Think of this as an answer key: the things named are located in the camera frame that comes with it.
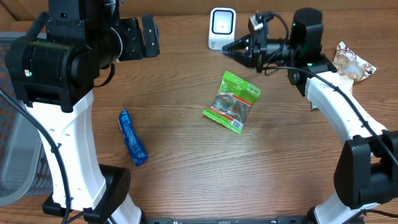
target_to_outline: green plastic bag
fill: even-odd
[[[213,105],[203,114],[241,134],[250,108],[260,94],[258,87],[231,72],[225,72]]]

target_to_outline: gray plastic bin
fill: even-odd
[[[0,87],[15,100],[4,58],[12,41],[22,35],[24,33],[0,32]],[[0,206],[24,195],[51,193],[51,174],[39,133],[0,98]]]

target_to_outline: blue candy bar wrapper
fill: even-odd
[[[123,132],[124,142],[126,143],[131,158],[136,166],[140,166],[148,159],[148,155],[141,141],[134,133],[130,115],[126,108],[119,114],[119,125]]]

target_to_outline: blue wrapper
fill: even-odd
[[[123,132],[124,142],[126,143],[131,158],[136,166],[140,166],[148,159],[148,155],[141,141],[134,133],[130,115],[126,108],[119,114],[119,125]]]

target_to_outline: wooden table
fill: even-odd
[[[290,24],[293,12],[281,15]],[[239,14],[236,37],[248,33]],[[291,86],[285,71],[265,77],[207,47],[208,16],[156,17],[156,58],[116,65],[111,83],[94,90],[93,132],[102,164],[131,170],[130,195],[148,217],[265,218],[303,215],[334,191],[341,145],[319,111]],[[398,9],[325,11],[323,52],[344,41],[377,67],[354,96],[390,130],[398,129]],[[15,22],[25,31],[29,22]],[[272,21],[270,38],[284,36]],[[228,70],[262,90],[241,135],[204,117]],[[96,83],[104,81],[101,72]],[[126,107],[149,160],[135,167],[118,114]],[[43,214],[43,197],[0,208],[0,223],[58,223]],[[398,213],[398,201],[379,208]],[[367,223],[396,223],[370,215]]]

